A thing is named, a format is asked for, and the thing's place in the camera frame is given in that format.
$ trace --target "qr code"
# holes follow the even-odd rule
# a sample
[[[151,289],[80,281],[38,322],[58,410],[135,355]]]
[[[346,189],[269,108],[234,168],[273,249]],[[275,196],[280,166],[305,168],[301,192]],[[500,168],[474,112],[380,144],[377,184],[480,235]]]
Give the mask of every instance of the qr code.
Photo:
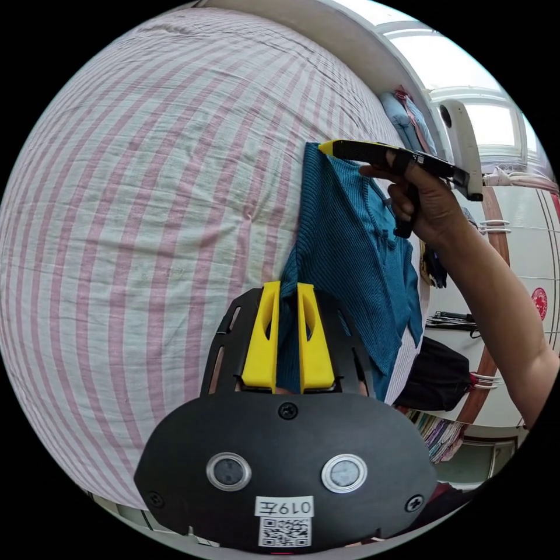
[[[261,517],[260,547],[311,546],[311,517]]]

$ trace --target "red emblem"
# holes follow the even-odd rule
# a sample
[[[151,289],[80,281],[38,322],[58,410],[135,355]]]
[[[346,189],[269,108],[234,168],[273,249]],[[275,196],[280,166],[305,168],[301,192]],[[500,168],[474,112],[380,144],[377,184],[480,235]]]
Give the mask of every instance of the red emblem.
[[[537,288],[533,295],[531,296],[535,306],[540,313],[541,320],[544,321],[544,318],[547,316],[547,308],[548,308],[548,298],[547,293],[542,288]]]

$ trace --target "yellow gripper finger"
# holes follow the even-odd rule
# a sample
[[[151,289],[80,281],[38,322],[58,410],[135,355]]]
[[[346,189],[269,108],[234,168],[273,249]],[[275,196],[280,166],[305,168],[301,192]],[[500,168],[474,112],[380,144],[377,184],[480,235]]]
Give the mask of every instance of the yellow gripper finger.
[[[263,286],[247,359],[241,376],[243,384],[247,388],[269,388],[273,393],[275,392],[279,309],[280,282],[267,282]]]
[[[299,283],[297,289],[300,391],[330,389],[334,372],[313,285]]]

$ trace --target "pink striped bedsheet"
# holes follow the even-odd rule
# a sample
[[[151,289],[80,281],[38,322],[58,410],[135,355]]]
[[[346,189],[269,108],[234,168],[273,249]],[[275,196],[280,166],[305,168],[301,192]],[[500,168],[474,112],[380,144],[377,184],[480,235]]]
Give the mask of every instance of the pink striped bedsheet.
[[[0,347],[83,489],[145,507],[132,477],[148,436],[197,396],[229,302],[279,277],[305,142],[337,137],[402,145],[329,52],[211,8],[140,25],[46,109],[0,208]],[[406,333],[389,401],[415,354]]]

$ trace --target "teal knit sweater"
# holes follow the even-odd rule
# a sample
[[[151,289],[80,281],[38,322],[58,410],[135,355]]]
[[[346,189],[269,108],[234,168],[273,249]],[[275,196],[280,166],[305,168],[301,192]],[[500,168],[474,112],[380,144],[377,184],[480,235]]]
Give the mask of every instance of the teal knit sweater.
[[[377,398],[387,393],[408,327],[422,335],[412,246],[395,237],[395,217],[377,184],[359,166],[305,147],[297,241],[281,276],[277,385],[299,392],[295,304],[298,282],[342,301],[369,353]]]

